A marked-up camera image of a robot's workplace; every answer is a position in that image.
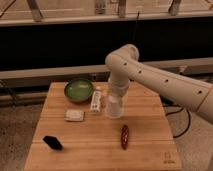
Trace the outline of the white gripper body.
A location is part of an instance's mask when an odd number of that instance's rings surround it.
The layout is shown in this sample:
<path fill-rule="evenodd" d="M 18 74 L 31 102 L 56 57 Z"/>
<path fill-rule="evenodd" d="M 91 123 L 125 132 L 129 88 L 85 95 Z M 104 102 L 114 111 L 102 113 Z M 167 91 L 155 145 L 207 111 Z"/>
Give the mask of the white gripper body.
<path fill-rule="evenodd" d="M 126 94 L 125 89 L 110 89 L 108 91 L 108 101 L 111 103 L 122 103 L 122 98 Z"/>

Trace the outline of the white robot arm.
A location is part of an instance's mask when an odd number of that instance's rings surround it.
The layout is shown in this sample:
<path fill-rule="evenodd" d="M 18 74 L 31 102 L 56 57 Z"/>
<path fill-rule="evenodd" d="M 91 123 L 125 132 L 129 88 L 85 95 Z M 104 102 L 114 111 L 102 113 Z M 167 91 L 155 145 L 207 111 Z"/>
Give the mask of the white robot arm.
<path fill-rule="evenodd" d="M 138 59 L 139 50 L 133 44 L 126 44 L 105 58 L 105 65 L 110 70 L 106 100 L 110 118 L 123 115 L 122 97 L 130 81 L 134 80 L 213 125 L 213 84 L 145 65 Z"/>

